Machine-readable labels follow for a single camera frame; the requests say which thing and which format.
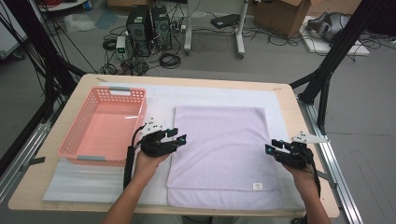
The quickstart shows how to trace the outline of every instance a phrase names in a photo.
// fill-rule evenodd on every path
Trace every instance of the hand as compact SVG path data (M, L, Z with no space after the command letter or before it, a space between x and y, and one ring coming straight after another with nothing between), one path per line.
M134 176L132 181L145 187L150 179L154 176L157 167L169 154L161 157L149 157L143 151L139 151L136 156L136 165L134 168Z
M301 198L307 200L312 197L318 197L318 189L315 183L314 175L310 173L308 168L303 170L295 169L283 164L294 177L294 184L300 192Z

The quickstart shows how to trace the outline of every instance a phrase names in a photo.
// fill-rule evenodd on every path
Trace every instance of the folded towel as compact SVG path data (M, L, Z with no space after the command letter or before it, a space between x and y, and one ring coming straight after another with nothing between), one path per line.
M169 204L254 210L281 206L275 161L265 154L271 139L264 108L177 106L175 127L187 134L188 143L172 154Z

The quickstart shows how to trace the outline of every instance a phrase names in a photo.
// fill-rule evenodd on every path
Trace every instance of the white metal stand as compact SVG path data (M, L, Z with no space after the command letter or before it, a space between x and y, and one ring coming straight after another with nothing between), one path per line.
M245 22L245 17L247 15L247 10L248 10L248 0L244 0L243 5L242 5L242 10L240 14L240 20L238 24L238 28L235 30L235 36L236 36L236 45L238 47L238 56L243 59L245 56L245 47L244 47L244 41L242 38L242 30L244 28L244 22ZM190 54L191 50L191 40L192 40L192 26L191 26L191 14L190 14L190 4L189 1L187 1L187 24L186 24L186 38L184 41L184 50L186 52L186 55Z

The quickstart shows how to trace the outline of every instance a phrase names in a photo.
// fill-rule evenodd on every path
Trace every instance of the concrete floor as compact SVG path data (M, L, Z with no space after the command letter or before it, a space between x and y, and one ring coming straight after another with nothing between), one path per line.
M71 12L83 13L80 9L73 9L65 14ZM99 21L105 12L95 8L84 13L93 21ZM211 27L209 20L210 16L203 17L196 19L195 24ZM103 36L125 21L125 17L120 16L108 28L73 33L70 37L97 70L104 63ZM247 26L252 26L251 18L247 18ZM91 71L63 35L61 39L71 63ZM176 70L159 67L161 76L291 83L313 72L324 59L308 53L301 42L296 47L280 47L267 40L267 35L257 35L252 40L244 38L246 56L240 60L235 53L233 36L194 34L190 56L182 50L179 53L181 66ZM356 62L345 58L335 71L330 87L326 131L363 222L394 223L396 175L392 171L396 170L396 152L392 145L396 133L396 50L382 47L369 51L368 57L356 57ZM159 75L155 69L147 72L147 76ZM27 59L0 62L0 92L1 157L44 97L33 66ZM48 223L54 219L58 223L97 223L104 215L11 211L7 208L8 198L0 205L0 223ZM287 222L285 219L276 220L276 223ZM332 223L347 222L341 215Z

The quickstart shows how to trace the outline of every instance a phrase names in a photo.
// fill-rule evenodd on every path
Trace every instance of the pink plastic basket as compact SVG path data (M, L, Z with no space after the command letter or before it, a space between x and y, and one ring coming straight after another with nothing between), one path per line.
M127 147L143 124L146 108L143 89L92 88L58 150L59 156L75 164L124 166Z

